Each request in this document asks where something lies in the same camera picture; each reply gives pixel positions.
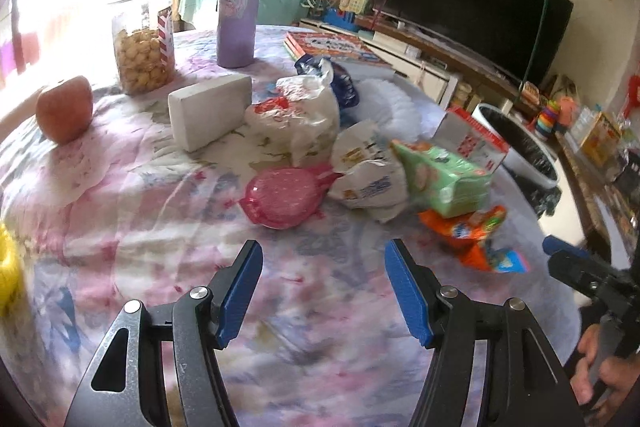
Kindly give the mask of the person's right hand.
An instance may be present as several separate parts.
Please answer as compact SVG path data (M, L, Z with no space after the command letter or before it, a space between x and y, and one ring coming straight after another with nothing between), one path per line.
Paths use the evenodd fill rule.
M590 325L577 345L577 350L582 357L577 362L570 385L580 405L590 402L593 396L593 385L590 384L588 375L598 354L599 333L599 325ZM600 424L611 419L627 398L638 377L638 353L626 359L617 357L605 359L599 366L599 379L608 386L610 394L596 407L594 419Z

